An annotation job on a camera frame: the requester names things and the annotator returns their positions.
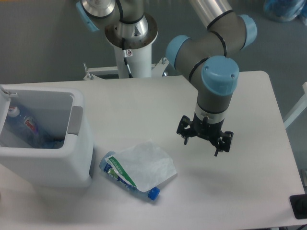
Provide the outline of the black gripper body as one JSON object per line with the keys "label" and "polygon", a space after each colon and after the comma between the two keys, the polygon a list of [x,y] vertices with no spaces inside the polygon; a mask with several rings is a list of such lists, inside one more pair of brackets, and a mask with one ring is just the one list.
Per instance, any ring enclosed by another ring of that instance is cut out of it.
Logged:
{"label": "black gripper body", "polygon": [[222,145],[223,140],[221,139],[222,125],[224,120],[219,123],[208,123],[207,119],[204,118],[200,120],[196,114],[194,114],[192,124],[190,125],[189,136],[190,137],[200,137],[202,139],[208,140],[212,145]]}

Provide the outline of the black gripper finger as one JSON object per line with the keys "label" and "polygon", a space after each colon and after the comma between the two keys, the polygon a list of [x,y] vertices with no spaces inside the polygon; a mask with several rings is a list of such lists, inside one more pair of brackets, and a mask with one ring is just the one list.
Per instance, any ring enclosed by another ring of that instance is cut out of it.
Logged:
{"label": "black gripper finger", "polygon": [[184,139],[184,145],[187,145],[188,140],[192,137],[193,130],[191,129],[192,121],[186,116],[182,116],[176,133]]}
{"label": "black gripper finger", "polygon": [[216,150],[214,156],[217,157],[219,152],[229,152],[232,144],[234,133],[232,131],[221,132],[220,137],[214,145]]}

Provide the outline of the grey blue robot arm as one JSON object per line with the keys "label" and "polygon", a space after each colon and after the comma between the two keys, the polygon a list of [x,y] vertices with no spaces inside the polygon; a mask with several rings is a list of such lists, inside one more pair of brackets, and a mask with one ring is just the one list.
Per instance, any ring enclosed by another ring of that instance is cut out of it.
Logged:
{"label": "grey blue robot arm", "polygon": [[[177,133],[184,140],[205,139],[217,153],[229,152],[233,133],[222,131],[222,125],[239,75],[230,55],[254,42],[257,27],[249,16],[235,14],[226,0],[190,4],[207,34],[198,40],[179,35],[165,52],[169,64],[198,92],[194,118],[183,116]],[[152,76],[151,46],[158,27],[142,0],[79,0],[76,7],[91,31],[104,31],[115,50],[120,78]]]}

